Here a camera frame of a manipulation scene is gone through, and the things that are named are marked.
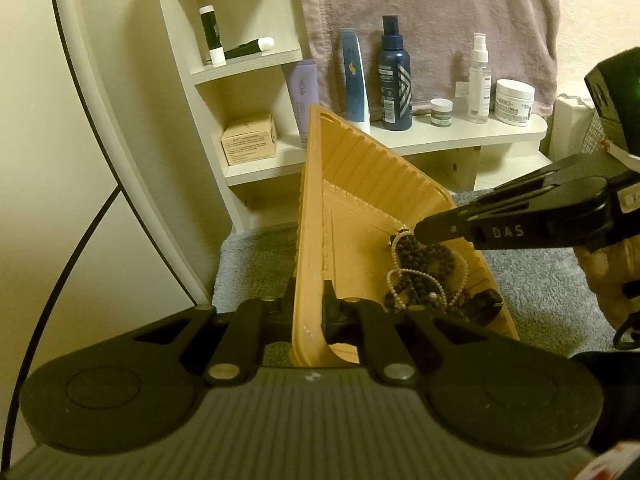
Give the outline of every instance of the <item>orange plastic tray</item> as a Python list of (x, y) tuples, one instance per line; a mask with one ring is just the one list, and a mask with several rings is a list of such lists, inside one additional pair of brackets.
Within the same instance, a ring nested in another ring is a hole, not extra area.
[[(393, 268), (389, 235), (453, 207), (450, 194), (436, 181), (344, 119), (313, 106), (298, 216), (294, 364), (334, 367), (357, 362), (355, 348), (330, 348), (324, 340), (324, 280), (332, 280), (338, 298), (381, 303), (386, 273)], [(458, 238), (446, 245), (467, 261), (466, 289), (472, 295), (498, 288), (471, 243)], [(456, 286), (460, 276), (454, 273), (450, 280), (448, 284)], [(506, 306), (488, 329), (518, 338)]]

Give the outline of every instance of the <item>pink towel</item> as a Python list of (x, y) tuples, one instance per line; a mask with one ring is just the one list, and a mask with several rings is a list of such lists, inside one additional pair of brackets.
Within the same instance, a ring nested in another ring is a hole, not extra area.
[(558, 0), (302, 0), (308, 46), (318, 64), (320, 100), (345, 107), (340, 29), (358, 31), (372, 119), (381, 117), (378, 54), (382, 16), (397, 14), (411, 57), (414, 110), (434, 97), (454, 98), (468, 80), (474, 32), (487, 34), (495, 81), (529, 83), (534, 111), (551, 113), (556, 99)]

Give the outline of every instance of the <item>cardboard box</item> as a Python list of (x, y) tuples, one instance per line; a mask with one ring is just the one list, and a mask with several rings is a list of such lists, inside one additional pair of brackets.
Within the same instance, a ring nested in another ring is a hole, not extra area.
[(271, 114), (233, 121), (222, 134), (222, 147), (230, 166), (271, 158), (276, 154), (276, 128)]

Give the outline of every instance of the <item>cream jar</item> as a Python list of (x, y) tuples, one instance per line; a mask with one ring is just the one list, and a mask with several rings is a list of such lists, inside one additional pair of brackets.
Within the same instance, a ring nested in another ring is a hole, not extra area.
[(531, 120), (533, 86), (513, 79), (498, 79), (495, 85), (495, 116), (512, 126), (528, 126)]
[(453, 102), (448, 99), (431, 100), (431, 124), (444, 128), (451, 126)]

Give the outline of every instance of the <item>spray bottle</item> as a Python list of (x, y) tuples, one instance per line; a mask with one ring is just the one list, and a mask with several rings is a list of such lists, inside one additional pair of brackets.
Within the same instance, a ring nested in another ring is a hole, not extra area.
[(476, 32), (474, 38), (474, 60), (469, 67), (468, 114), (473, 123), (489, 120), (491, 101), (491, 69), (486, 49), (486, 35)]
[(397, 16), (382, 16), (385, 35), (378, 58), (383, 122), (387, 130), (408, 130), (412, 124), (411, 67), (402, 44)]

